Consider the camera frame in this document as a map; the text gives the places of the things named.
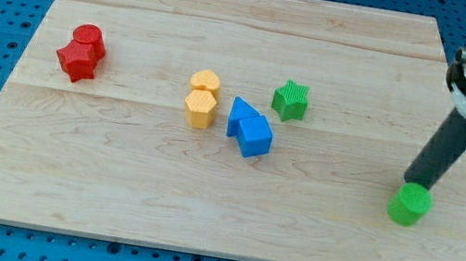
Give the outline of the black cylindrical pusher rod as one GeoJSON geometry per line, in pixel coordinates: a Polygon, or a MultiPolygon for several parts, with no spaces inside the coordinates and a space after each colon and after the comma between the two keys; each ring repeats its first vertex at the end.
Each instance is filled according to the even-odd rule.
{"type": "Polygon", "coordinates": [[[466,119],[456,107],[404,173],[404,181],[430,190],[466,151],[466,119]]]}

